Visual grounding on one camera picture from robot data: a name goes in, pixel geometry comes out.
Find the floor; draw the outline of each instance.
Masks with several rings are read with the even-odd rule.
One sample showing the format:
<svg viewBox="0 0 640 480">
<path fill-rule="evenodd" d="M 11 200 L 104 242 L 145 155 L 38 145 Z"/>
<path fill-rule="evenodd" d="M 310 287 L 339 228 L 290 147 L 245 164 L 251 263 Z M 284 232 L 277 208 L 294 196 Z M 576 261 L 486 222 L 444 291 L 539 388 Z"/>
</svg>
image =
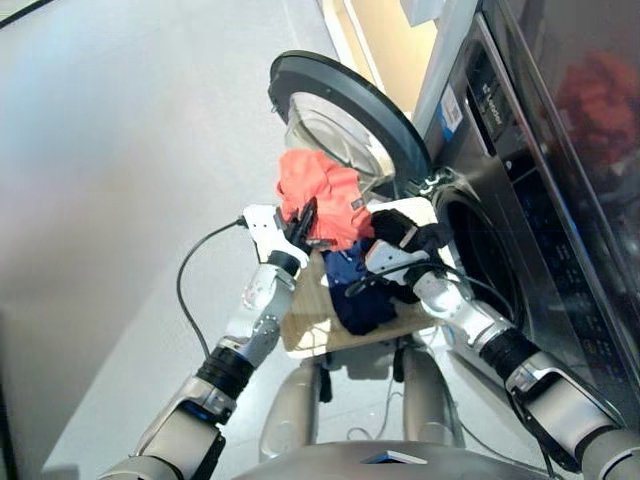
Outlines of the floor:
<svg viewBox="0 0 640 480">
<path fill-rule="evenodd" d="M 202 234 L 276 200 L 284 126 L 268 71 L 300 48 L 335 55 L 315 0 L 56 0 L 0 30 L 0 365 L 24 478 L 96 478 L 197 368 L 176 269 Z M 252 250 L 245 232 L 229 232 L 187 272 L 211 342 L 255 267 Z M 467 425 L 541 465 L 507 408 L 441 338 L 433 348 Z M 279 346 L 254 376 L 214 478 L 256 464 L 295 365 Z M 318 440 L 376 432 L 387 382 L 333 374 Z M 385 437 L 401 438 L 400 399 Z"/>
</svg>

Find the red object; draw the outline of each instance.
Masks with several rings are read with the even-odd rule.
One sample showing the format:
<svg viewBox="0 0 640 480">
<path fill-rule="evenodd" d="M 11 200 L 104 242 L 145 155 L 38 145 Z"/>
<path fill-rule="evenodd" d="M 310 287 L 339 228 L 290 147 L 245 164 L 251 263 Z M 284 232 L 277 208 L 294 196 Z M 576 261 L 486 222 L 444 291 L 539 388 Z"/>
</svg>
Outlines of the red object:
<svg viewBox="0 0 640 480">
<path fill-rule="evenodd" d="M 331 250 L 346 250 L 373 237 L 371 215 L 358 189 L 358 172 L 342 167 L 322 151 L 294 149 L 280 157 L 277 192 L 286 220 L 313 197 L 318 201 L 309 238 L 328 240 Z"/>
</svg>

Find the navy blue cloth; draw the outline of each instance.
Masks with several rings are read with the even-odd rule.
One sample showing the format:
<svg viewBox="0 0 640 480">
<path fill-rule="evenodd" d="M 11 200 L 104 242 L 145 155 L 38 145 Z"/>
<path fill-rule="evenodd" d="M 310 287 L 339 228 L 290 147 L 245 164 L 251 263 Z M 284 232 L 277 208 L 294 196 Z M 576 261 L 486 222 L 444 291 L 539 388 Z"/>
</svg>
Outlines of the navy blue cloth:
<svg viewBox="0 0 640 480">
<path fill-rule="evenodd" d="M 365 335 L 396 317 L 391 292 L 382 284 L 370 286 L 351 298 L 344 295 L 351 284 L 366 275 L 364 256 L 371 244 L 371 240 L 360 240 L 349 250 L 323 253 L 333 308 L 353 335 Z"/>
</svg>

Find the tag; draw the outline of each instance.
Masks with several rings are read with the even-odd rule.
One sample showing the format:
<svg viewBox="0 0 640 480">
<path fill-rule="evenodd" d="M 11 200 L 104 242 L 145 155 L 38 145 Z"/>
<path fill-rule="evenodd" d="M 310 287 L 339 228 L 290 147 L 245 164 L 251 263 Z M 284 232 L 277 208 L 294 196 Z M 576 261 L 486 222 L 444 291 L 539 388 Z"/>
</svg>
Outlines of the tag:
<svg viewBox="0 0 640 480">
<path fill-rule="evenodd" d="M 462 122 L 462 111 L 450 84 L 447 84 L 444 89 L 436 114 L 442 126 L 444 139 L 447 142 L 451 141 L 453 134 Z"/>
</svg>

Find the clothing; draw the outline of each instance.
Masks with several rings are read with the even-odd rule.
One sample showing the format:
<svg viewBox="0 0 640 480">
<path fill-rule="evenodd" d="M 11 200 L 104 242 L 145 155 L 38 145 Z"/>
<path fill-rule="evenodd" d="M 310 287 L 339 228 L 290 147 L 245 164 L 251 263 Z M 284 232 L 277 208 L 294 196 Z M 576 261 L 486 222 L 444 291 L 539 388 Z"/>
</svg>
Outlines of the clothing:
<svg viewBox="0 0 640 480">
<path fill-rule="evenodd" d="M 316 197 L 317 217 L 309 238 L 328 240 L 331 250 L 345 250 L 373 236 L 371 215 L 358 189 L 358 173 L 322 151 L 293 149 L 282 155 L 277 193 L 285 220 Z"/>
<path fill-rule="evenodd" d="M 323 253 L 333 309 L 353 335 L 365 335 L 396 317 L 391 293 L 382 284 L 376 283 L 350 298 L 345 296 L 351 284 L 365 277 L 364 255 L 371 244 L 362 240 L 348 250 Z"/>
</svg>

